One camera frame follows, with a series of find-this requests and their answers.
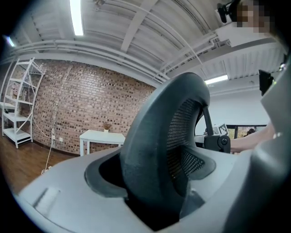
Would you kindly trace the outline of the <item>large window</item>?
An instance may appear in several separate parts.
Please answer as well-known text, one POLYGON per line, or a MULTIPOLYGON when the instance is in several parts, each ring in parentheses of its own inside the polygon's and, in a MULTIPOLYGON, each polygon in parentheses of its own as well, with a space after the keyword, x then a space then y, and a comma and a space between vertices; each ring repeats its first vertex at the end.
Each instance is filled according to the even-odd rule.
POLYGON ((248 132, 252 129, 252 131, 260 131, 266 125, 227 125, 228 136, 230 139, 242 138, 248 134, 248 132))

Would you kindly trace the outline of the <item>black mesh office chair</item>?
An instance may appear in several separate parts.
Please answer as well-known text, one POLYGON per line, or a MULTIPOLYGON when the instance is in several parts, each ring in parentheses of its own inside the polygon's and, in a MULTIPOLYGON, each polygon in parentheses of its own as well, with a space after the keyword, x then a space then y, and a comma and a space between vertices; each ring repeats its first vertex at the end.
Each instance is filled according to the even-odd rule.
POLYGON ((215 167, 212 158, 195 153, 195 127, 201 117, 208 131, 205 149, 226 152, 231 142, 215 135, 204 80, 187 72, 157 88, 135 117, 120 152, 127 204, 151 229, 179 221, 190 180, 203 179, 215 167))

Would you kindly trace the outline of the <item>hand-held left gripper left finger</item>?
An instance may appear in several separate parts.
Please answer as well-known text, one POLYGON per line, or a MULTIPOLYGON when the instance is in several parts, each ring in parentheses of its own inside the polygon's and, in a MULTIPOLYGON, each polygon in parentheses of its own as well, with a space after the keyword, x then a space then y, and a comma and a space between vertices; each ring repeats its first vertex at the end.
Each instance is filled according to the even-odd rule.
POLYGON ((21 190, 18 203, 46 233, 153 233, 127 206, 128 193, 115 164, 120 148, 78 156, 54 165, 21 190))

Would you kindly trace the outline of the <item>white table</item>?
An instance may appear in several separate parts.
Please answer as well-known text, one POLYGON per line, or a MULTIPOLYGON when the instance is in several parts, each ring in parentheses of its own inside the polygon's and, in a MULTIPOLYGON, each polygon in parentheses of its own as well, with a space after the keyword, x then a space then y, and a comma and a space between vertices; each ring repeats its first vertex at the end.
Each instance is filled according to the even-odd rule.
POLYGON ((79 136, 80 139, 80 156, 84 156, 84 145, 87 146, 87 154, 90 154, 90 143, 112 144, 121 147, 124 144, 125 137, 121 133, 112 133, 108 130, 94 131, 87 130, 79 136))

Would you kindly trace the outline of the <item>person's right forearm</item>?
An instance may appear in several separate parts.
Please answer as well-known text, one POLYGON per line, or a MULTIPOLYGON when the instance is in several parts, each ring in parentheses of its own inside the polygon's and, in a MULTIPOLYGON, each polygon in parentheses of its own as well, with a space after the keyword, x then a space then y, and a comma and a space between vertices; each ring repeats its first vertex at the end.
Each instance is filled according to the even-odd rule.
POLYGON ((254 149, 261 142, 271 140, 275 129, 271 122, 262 130, 252 133, 246 137, 231 139, 231 152, 240 153, 244 150, 254 149))

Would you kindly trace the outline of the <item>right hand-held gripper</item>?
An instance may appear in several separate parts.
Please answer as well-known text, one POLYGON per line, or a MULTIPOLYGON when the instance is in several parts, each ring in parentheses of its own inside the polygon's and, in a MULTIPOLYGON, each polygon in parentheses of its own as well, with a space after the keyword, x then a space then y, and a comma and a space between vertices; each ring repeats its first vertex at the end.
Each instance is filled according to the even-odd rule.
POLYGON ((214 125, 213 126, 213 132, 215 135, 229 135, 228 129, 225 123, 214 125))

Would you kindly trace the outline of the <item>white metal shelf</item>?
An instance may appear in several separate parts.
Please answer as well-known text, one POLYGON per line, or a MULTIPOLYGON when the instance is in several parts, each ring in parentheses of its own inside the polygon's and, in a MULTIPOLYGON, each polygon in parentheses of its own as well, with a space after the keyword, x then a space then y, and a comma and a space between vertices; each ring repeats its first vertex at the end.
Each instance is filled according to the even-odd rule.
POLYGON ((5 74, 0 89, 1 132, 16 148, 33 141, 34 106, 44 74, 34 57, 11 62, 5 74))

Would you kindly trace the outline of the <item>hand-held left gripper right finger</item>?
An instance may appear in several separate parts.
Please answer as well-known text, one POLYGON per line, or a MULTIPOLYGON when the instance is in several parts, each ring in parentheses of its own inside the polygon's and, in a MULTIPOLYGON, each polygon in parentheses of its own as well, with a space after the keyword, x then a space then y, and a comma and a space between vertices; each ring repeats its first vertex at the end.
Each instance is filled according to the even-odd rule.
POLYGON ((179 205, 182 219, 159 233, 221 233, 227 215, 242 189, 250 169, 252 150, 240 155, 198 147, 183 147, 205 165, 187 177, 188 195, 179 205))

